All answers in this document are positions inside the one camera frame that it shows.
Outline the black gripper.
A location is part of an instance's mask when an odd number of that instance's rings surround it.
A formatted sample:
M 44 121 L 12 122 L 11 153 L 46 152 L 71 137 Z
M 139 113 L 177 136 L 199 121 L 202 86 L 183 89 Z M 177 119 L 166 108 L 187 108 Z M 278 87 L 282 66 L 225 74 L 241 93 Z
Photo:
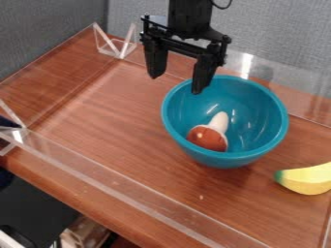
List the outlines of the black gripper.
M 191 93 L 210 85 L 219 66 L 226 64 L 231 37 L 211 26 L 214 0 L 170 0 L 167 15 L 142 16 L 145 60 L 149 75 L 161 77 L 167 69 L 169 52 L 197 58 Z

